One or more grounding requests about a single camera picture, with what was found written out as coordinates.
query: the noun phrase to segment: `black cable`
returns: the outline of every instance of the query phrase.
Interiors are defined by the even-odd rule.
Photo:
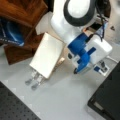
[[[99,7],[98,7],[98,5],[97,5],[97,2],[98,2],[98,0],[96,0],[95,6],[96,6],[97,12],[98,12],[98,14],[100,15],[100,18],[101,18],[101,23],[102,23],[102,28],[103,28],[103,34],[102,34],[102,39],[103,39],[103,38],[104,38],[104,35],[105,35],[104,19],[103,19],[103,17],[102,17],[101,11],[100,11],[100,9],[99,9]]]

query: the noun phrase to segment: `table surface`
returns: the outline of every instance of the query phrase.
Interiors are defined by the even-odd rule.
[[[120,47],[113,47],[111,56],[119,61]],[[25,85],[31,76],[31,60],[9,66],[3,47],[0,47],[0,81],[38,117],[42,120],[104,120],[87,106],[87,102],[105,77],[93,70],[85,75],[74,75],[74,66],[66,59],[49,80],[33,91],[31,85]],[[110,60],[105,61],[111,70],[116,66]]]

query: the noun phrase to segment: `blue robot part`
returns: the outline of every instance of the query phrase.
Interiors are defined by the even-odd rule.
[[[86,34],[82,33],[68,46],[69,50],[74,54],[74,56],[78,55],[80,57],[80,59],[77,61],[79,66],[74,71],[76,74],[87,66],[87,64],[90,62],[90,55],[96,50],[95,48],[91,48],[88,52],[85,50],[87,39],[88,37]]]

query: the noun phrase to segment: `cable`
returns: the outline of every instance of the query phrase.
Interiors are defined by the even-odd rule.
[[[110,57],[110,56],[107,56],[106,58],[109,59],[109,60],[112,60],[113,62],[115,62],[115,63],[117,63],[117,64],[119,63],[119,61],[115,60],[114,58],[112,58],[112,57]]]
[[[104,19],[103,19],[103,17],[102,17],[101,11],[100,11],[100,9],[99,9],[99,7],[98,7],[98,5],[97,5],[97,2],[98,2],[98,0],[96,0],[95,6],[96,6],[97,12],[99,13],[100,18],[101,18],[101,23],[102,23],[102,28],[103,28],[103,34],[102,34],[102,39],[103,39],[103,38],[104,38],[104,35],[105,35],[105,30],[104,30]]]

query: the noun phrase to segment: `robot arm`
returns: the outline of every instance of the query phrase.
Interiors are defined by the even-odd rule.
[[[87,43],[88,36],[82,32],[96,21],[95,4],[96,0],[66,0],[61,15],[54,14],[51,19],[53,29],[70,51],[76,67],[74,73],[91,69],[112,51],[112,47],[104,39],[101,42],[97,35]]]

